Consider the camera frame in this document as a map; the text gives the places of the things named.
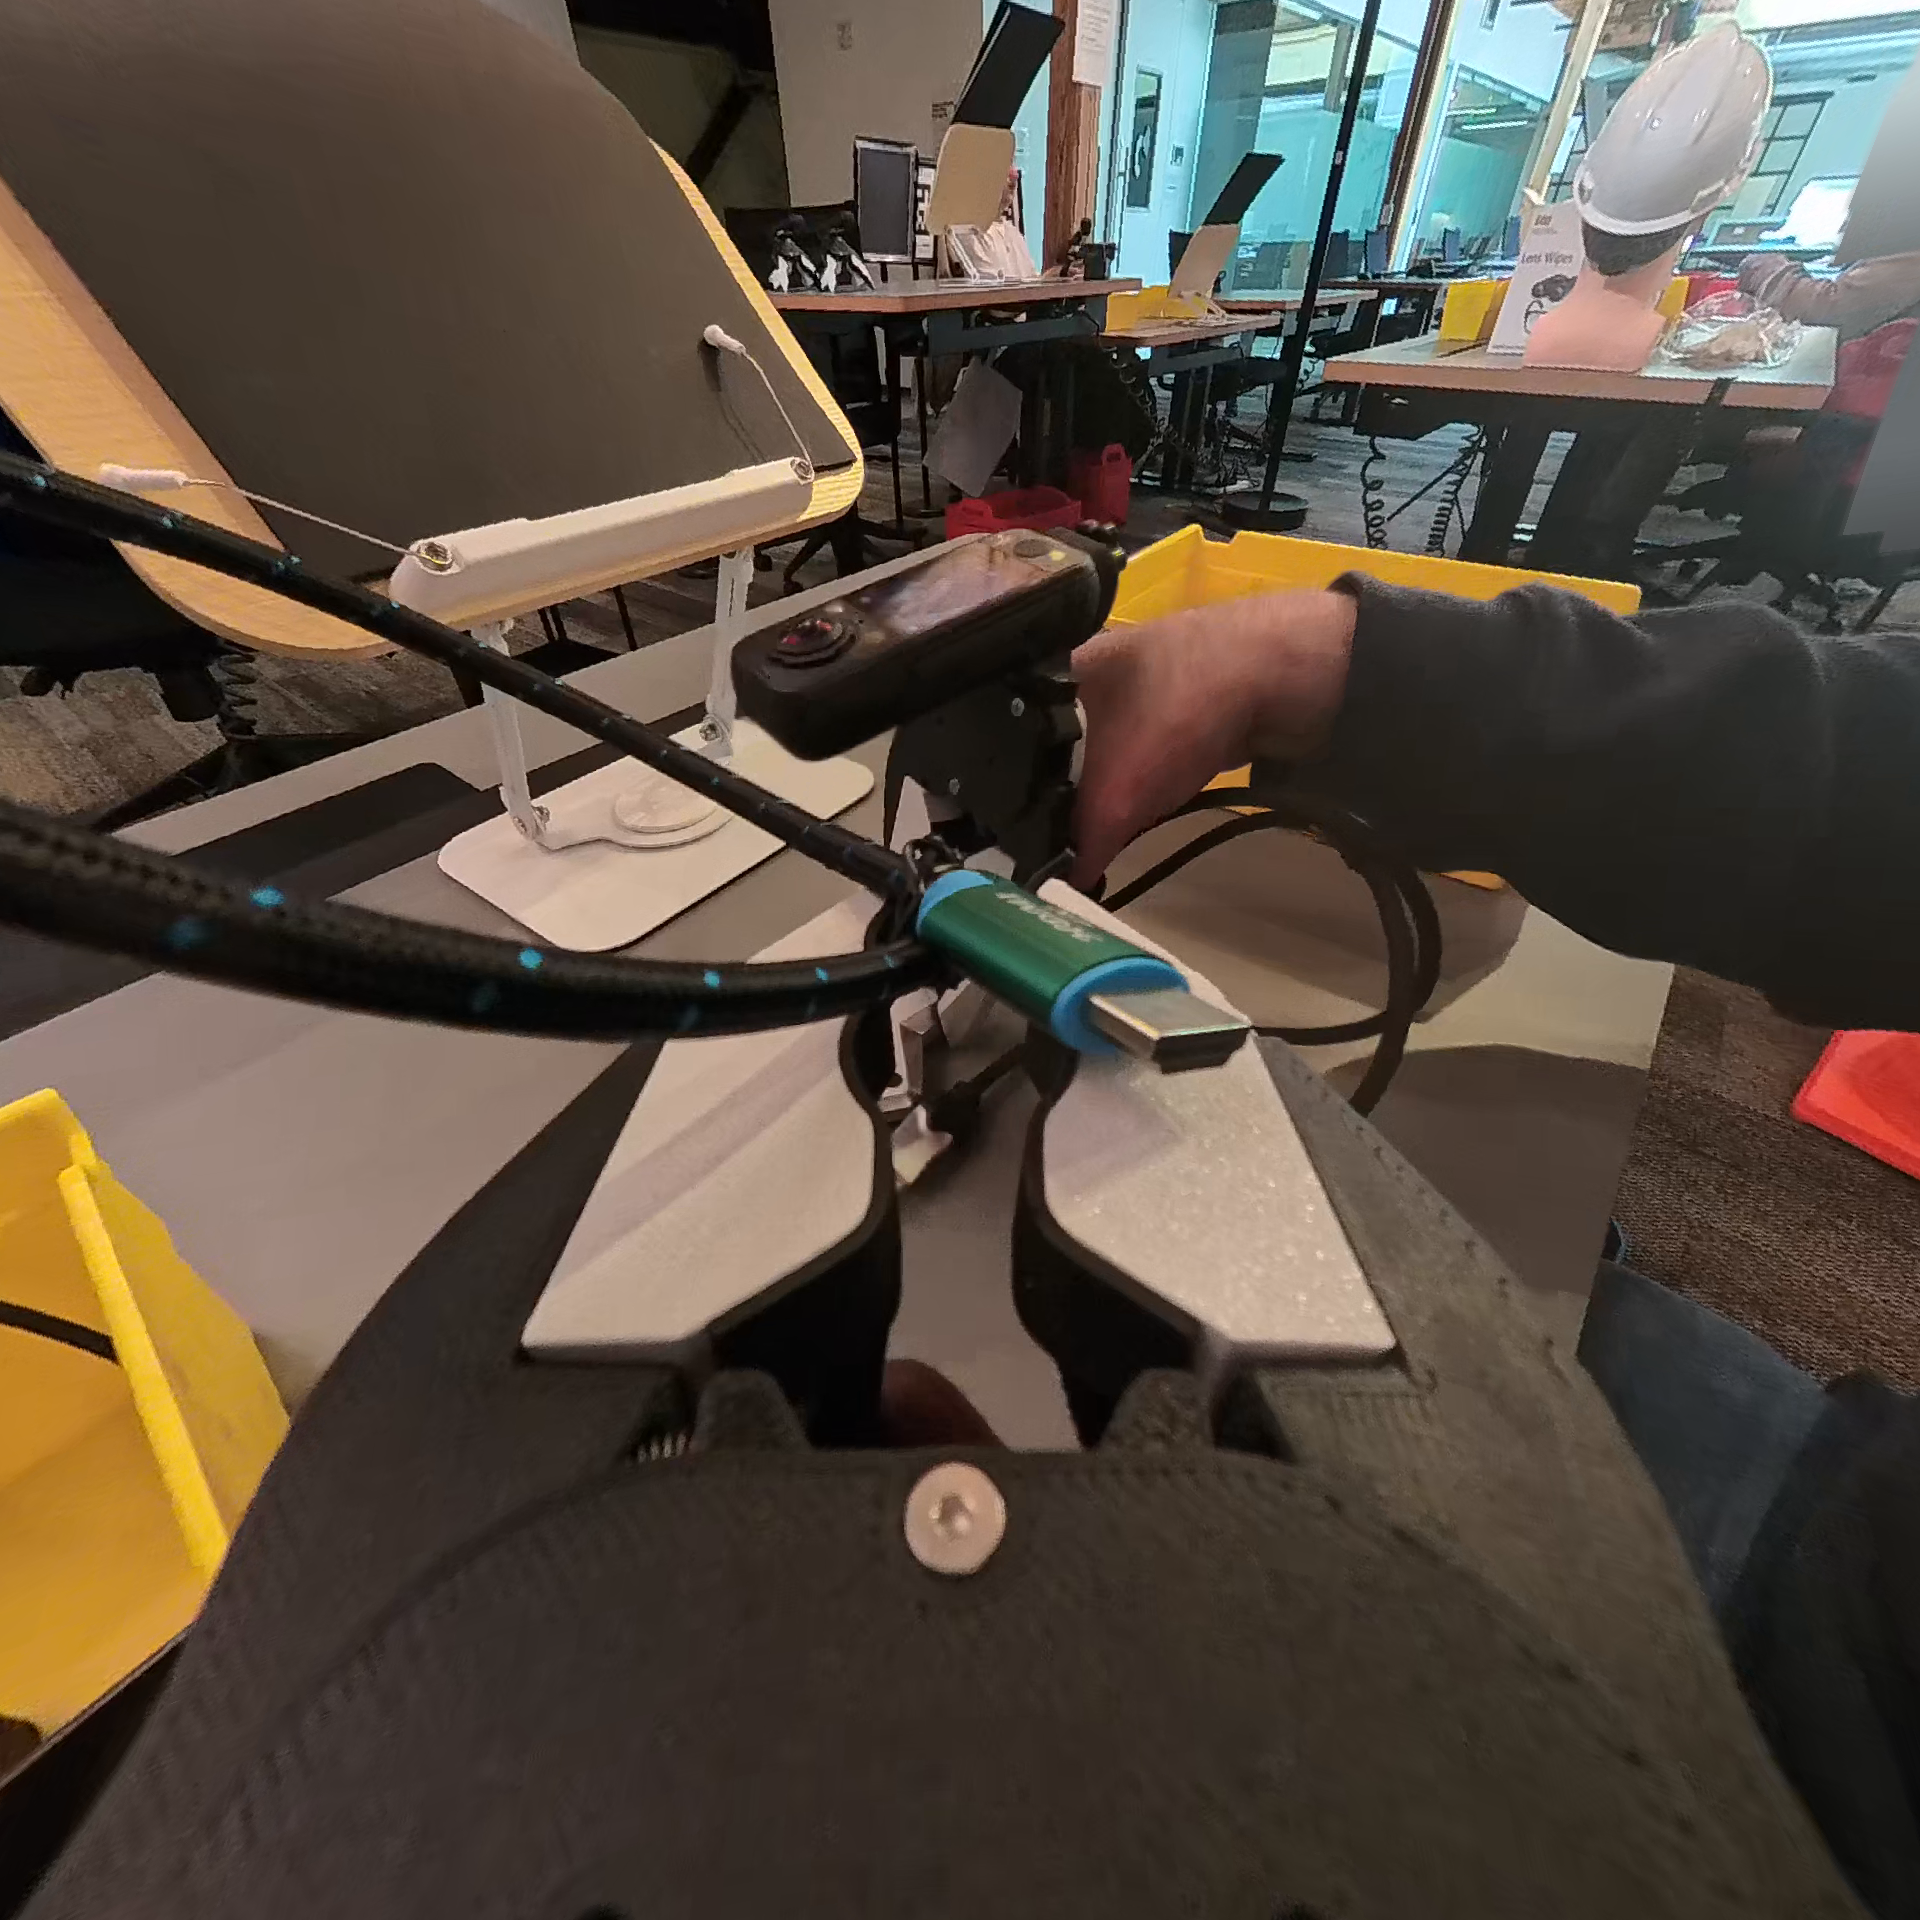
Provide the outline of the wooden book stand white base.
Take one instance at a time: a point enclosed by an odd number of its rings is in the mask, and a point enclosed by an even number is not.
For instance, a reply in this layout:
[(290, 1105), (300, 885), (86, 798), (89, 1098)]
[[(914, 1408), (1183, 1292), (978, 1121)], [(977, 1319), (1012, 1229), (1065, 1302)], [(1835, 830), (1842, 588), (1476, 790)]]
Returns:
[(688, 172), (486, 4), (2, 4), (2, 509), (389, 653), (858, 505)]

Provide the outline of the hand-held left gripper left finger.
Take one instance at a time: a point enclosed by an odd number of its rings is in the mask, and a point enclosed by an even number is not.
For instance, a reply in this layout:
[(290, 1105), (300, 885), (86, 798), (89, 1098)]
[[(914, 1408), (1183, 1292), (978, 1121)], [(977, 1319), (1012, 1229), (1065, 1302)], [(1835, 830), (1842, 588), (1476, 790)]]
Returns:
[(533, 1363), (770, 1375), (865, 1444), (900, 1309), (895, 1019), (662, 1043), (523, 1326)]

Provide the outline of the person's right forearm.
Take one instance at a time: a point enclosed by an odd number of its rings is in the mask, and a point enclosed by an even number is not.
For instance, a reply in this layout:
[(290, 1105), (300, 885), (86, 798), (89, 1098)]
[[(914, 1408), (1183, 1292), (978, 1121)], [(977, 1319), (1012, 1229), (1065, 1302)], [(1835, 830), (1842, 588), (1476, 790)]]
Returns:
[(1830, 1029), (1914, 1029), (1914, 641), (1359, 575), (1304, 790), (1428, 869)]

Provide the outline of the yellow plastic bin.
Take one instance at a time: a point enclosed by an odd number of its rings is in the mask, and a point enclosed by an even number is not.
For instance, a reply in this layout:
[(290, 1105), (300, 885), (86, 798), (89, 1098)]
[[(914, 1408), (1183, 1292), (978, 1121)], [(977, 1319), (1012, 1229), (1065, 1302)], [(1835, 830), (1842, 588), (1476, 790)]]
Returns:
[(204, 1609), (290, 1431), (243, 1317), (59, 1094), (2, 1105), (2, 1763)]
[[(1191, 608), (1219, 612), (1226, 606), (1242, 606), (1284, 588), (1325, 588), (1343, 575), (1359, 575), (1398, 588), (1441, 588), (1453, 596), (1466, 596), (1476, 606), (1523, 587), (1561, 588), (1615, 618), (1636, 618), (1643, 606), (1643, 588), (1618, 583), (1567, 579), (1567, 575), (1496, 567), (1496, 563), (1428, 557), (1428, 554), (1399, 554), (1399, 550), (1363, 550), (1363, 545), (1284, 537), (1284, 535), (1234, 535), (1219, 543), (1206, 537), (1199, 528), (1183, 528), (1126, 557), (1108, 627), (1138, 627)], [(1295, 778), (1267, 765), (1260, 769), (1242, 765), (1212, 778), (1200, 799), (1220, 805), (1230, 818), (1254, 818), (1264, 812), (1258, 792), (1280, 792), (1286, 805), (1304, 807), (1295, 792)], [(1480, 890), (1496, 890), (1496, 892), (1509, 890), (1509, 879), (1489, 868), (1466, 868), (1466, 864), (1441, 864), (1441, 868), (1418, 864), (1418, 868)]]

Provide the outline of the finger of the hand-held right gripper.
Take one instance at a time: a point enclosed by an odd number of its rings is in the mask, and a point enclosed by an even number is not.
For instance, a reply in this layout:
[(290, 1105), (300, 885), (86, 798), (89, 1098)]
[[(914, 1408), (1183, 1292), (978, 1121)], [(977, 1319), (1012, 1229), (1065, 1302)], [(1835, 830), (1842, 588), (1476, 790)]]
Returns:
[(969, 990), (917, 990), (891, 1007), (884, 1124), (899, 1185), (925, 1183), (969, 1141), (969, 1094), (947, 1084), (947, 1052), (965, 1028)]

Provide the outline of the white helmet on mannequin head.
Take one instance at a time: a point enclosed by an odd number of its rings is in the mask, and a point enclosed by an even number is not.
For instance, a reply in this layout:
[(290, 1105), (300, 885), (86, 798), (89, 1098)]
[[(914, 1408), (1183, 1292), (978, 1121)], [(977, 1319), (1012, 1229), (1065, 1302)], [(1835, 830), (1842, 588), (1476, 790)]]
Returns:
[(1748, 181), (1769, 104), (1769, 56), (1728, 16), (1648, 61), (1571, 174), (1571, 284), (1528, 323), (1528, 372), (1648, 367), (1674, 264)]

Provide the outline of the wood-top background desk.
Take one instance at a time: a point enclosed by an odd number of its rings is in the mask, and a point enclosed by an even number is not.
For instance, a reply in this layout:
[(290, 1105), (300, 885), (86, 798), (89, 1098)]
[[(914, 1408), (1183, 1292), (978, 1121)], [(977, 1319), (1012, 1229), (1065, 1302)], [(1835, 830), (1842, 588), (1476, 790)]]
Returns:
[(1138, 289), (1138, 279), (934, 279), (850, 292), (774, 292), (774, 307), (843, 407), (858, 449), (880, 455), (895, 484), (895, 528), (905, 528), (900, 372), (1005, 349), (1100, 342), (1108, 306)]
[(1436, 337), (1343, 355), (1359, 432), (1419, 442), (1442, 427), (1488, 432), (1463, 563), (1523, 557), (1541, 575), (1626, 583), (1643, 520), (1710, 431), (1773, 419), (1812, 422), (1838, 367), (1838, 333), (1803, 329), (1775, 367), (1643, 372), (1524, 367), (1483, 349), (1441, 350)]

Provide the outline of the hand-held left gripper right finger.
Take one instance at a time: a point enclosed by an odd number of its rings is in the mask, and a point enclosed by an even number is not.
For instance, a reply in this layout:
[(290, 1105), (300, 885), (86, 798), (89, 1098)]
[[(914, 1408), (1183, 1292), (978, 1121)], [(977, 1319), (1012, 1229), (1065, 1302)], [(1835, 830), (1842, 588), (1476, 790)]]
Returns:
[(1036, 933), (1036, 1112), (1017, 1173), (1017, 1319), (1072, 1438), (1144, 1375), (1206, 1412), (1286, 1365), (1399, 1354), (1254, 1028), (1160, 948), (1049, 881)]

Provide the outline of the clear plastic bag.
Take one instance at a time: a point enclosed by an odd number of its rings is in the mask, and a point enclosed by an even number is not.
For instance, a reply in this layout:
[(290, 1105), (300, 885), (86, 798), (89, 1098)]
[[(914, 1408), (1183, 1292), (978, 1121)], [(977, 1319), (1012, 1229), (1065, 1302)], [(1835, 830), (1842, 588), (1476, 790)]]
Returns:
[(1667, 323), (1659, 362), (1701, 375), (1775, 372), (1800, 350), (1803, 333), (1765, 302), (1710, 292)]

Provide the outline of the black computer monitor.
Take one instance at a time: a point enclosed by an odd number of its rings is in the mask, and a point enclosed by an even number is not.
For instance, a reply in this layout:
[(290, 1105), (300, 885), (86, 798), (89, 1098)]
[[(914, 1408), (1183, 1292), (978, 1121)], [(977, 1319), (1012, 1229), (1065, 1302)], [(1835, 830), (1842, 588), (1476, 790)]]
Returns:
[(919, 234), (919, 154), (891, 137), (853, 137), (853, 251), (869, 264), (914, 264)]

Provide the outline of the background board stand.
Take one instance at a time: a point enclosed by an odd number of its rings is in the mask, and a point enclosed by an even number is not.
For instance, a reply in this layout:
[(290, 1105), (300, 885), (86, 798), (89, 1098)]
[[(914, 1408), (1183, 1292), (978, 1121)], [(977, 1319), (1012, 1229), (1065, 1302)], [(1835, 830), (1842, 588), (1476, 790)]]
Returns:
[(1000, 4), (938, 154), (925, 226), (990, 226), (1013, 169), (1013, 120), (1065, 24), (1053, 13)]

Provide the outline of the braided HDMI cable green plugs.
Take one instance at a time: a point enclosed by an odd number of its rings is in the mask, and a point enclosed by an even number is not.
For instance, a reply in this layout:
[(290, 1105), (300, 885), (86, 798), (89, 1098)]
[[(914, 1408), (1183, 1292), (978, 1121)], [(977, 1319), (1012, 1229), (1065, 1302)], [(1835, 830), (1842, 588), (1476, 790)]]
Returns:
[(805, 963), (616, 963), (337, 902), (292, 902), (17, 805), (2, 805), (2, 924), (259, 994), (517, 1038), (739, 1038), (832, 1013), (874, 1013), (909, 990), (953, 984), (978, 984), (1036, 1028), (1036, 1013), (1022, 1011), (1022, 986), (1036, 986), (1043, 956), (1036, 933), (1026, 930), (1033, 890), (954, 868), (938, 843), (891, 852), (850, 834), (428, 618), (428, 588), (450, 588), (460, 563), (523, 563), (537, 554), (537, 543), (506, 528), (473, 531), (469, 550), (452, 543), (406, 550), (422, 587), (396, 579), (389, 588), (368, 588), (179, 509), (18, 455), (2, 455), (2, 509), (204, 567), (422, 660), (460, 669), (510, 705), (588, 734), (694, 799), (718, 805), (729, 818), (858, 881), (878, 896), (880, 946)]

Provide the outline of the red floor bin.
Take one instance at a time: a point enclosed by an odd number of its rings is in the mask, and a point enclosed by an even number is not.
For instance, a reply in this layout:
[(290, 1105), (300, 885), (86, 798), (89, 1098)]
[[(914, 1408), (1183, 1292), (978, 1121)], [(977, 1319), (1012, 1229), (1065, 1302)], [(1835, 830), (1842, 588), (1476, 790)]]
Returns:
[(1000, 531), (1072, 531), (1086, 522), (1086, 505), (1062, 487), (1000, 487), (984, 494), (954, 494), (944, 509), (944, 537), (1000, 535)]

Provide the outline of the person's dark hoodie torso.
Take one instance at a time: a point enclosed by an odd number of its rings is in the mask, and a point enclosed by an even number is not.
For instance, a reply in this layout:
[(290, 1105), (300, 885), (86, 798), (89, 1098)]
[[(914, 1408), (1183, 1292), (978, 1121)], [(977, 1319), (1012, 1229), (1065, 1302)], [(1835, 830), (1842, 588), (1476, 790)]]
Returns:
[(1726, 1640), (1773, 1759), (1872, 1915), (1914, 1915), (1914, 1395), (1838, 1378)]

